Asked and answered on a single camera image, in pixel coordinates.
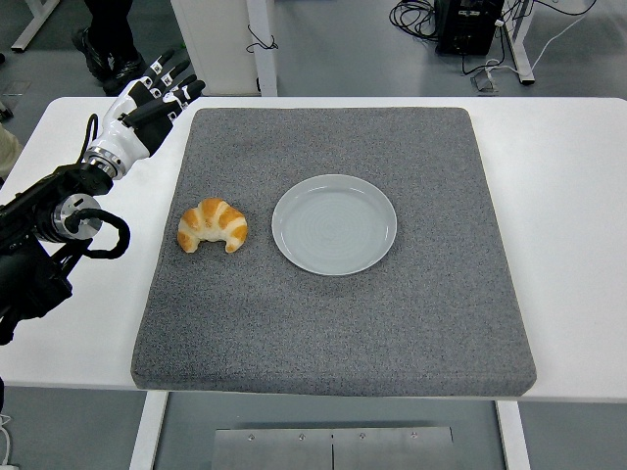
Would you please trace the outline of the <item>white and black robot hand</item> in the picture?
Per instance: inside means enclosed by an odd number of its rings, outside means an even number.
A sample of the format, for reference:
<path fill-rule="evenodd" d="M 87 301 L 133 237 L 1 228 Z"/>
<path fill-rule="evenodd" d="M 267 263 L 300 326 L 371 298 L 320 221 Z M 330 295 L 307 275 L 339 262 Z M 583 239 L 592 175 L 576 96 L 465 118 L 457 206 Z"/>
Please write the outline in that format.
<path fill-rule="evenodd" d="M 105 113 L 100 133 L 87 145 L 83 162 L 107 165 L 120 178 L 158 151 L 175 120 L 205 88 L 204 81 L 186 72 L 191 61 L 184 57 L 174 63 L 173 56 L 172 50 L 166 51 L 125 86 Z"/>

